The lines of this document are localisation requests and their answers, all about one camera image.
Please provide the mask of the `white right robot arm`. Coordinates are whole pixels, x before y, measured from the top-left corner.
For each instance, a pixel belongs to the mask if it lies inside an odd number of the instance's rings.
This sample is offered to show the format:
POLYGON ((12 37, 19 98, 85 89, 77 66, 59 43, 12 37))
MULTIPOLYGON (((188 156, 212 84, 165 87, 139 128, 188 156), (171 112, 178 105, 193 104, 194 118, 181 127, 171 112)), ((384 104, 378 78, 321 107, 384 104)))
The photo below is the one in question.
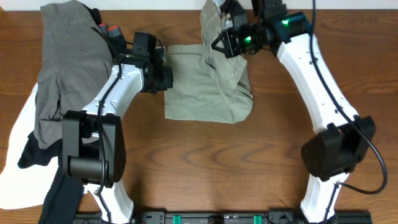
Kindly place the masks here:
POLYGON ((242 9, 223 9, 228 24, 211 47, 229 58, 254 54, 268 46, 287 69, 307 107, 315 135, 301 149, 309 172, 307 191, 298 210, 269 210, 243 216, 249 223, 371 223, 368 212, 337 212, 340 190, 371 146, 376 130, 371 117, 360 117, 344 98, 302 12, 288 13, 273 4, 255 11, 250 23, 242 9))

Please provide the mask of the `khaki shorts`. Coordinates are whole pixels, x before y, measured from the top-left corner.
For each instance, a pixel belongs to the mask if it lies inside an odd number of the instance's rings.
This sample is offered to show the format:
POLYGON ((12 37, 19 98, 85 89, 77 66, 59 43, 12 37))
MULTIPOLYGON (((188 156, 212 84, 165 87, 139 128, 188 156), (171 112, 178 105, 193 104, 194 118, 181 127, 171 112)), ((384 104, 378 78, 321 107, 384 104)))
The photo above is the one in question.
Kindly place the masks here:
POLYGON ((221 1, 207 1, 200 13, 202 44, 171 45, 167 65, 173 87, 164 93, 165 118, 234 124, 244 121, 253 106, 247 60, 226 58, 211 43, 226 28, 221 1))

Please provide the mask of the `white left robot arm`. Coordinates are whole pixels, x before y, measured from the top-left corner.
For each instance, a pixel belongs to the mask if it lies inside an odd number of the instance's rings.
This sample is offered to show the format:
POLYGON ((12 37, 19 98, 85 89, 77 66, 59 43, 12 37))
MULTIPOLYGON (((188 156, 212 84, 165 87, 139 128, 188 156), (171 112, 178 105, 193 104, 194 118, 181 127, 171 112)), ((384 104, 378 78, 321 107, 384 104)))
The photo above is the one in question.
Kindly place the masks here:
POLYGON ((163 49, 119 58, 93 100, 80 111, 67 111, 62 124, 63 171, 96 198, 100 223, 130 223, 134 213, 122 181, 126 166, 122 120, 129 105, 140 92, 155 94, 173 86, 163 49))

